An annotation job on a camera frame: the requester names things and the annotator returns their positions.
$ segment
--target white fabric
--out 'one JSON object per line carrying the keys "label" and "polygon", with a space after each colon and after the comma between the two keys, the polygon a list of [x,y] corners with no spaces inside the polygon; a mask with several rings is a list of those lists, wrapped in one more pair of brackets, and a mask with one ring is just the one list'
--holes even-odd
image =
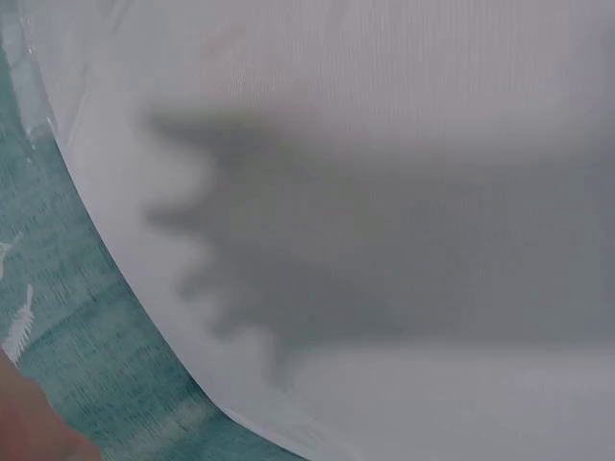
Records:
{"label": "white fabric", "polygon": [[[231,417],[313,460],[614,459],[610,2],[23,5],[98,231]],[[178,292],[204,260],[224,302]]]}

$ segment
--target skin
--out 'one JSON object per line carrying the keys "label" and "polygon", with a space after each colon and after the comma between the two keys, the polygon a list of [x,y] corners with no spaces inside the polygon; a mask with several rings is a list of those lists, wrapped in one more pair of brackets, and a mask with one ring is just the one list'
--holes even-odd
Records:
{"label": "skin", "polygon": [[68,427],[38,384],[0,351],[0,459],[100,461],[98,449]]}

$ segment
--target teal fabric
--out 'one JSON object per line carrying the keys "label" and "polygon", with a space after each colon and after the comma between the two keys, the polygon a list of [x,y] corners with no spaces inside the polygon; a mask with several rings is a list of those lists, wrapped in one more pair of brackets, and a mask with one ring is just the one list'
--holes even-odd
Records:
{"label": "teal fabric", "polygon": [[0,340],[34,289],[18,362],[107,460],[294,460],[224,416],[145,314],[92,226],[51,135],[26,138],[0,59]]}

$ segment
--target teal patterned fabric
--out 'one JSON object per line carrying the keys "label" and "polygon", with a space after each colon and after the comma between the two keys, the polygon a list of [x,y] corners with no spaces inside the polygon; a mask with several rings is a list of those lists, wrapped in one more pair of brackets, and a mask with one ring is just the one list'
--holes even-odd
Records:
{"label": "teal patterned fabric", "polygon": [[0,199],[0,241],[9,244],[0,245],[0,341],[11,328],[20,336],[20,371],[104,459],[297,459],[231,422],[170,351],[92,226],[52,136],[34,146],[26,138],[4,55]]}

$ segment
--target white feather pattern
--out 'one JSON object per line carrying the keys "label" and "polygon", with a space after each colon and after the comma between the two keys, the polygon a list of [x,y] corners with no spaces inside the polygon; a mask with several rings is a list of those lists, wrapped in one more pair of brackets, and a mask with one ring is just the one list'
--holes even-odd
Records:
{"label": "white feather pattern", "polygon": [[32,311],[33,295],[34,289],[29,284],[26,290],[26,303],[15,314],[11,329],[9,329],[9,335],[2,343],[2,350],[14,364],[17,363],[19,356],[25,351],[30,339],[30,333],[32,332],[32,325],[35,320],[35,314]]}
{"label": "white feather pattern", "polygon": [[0,280],[4,277],[4,258],[12,250],[19,239],[21,238],[21,232],[12,240],[11,243],[2,243],[0,242]]}

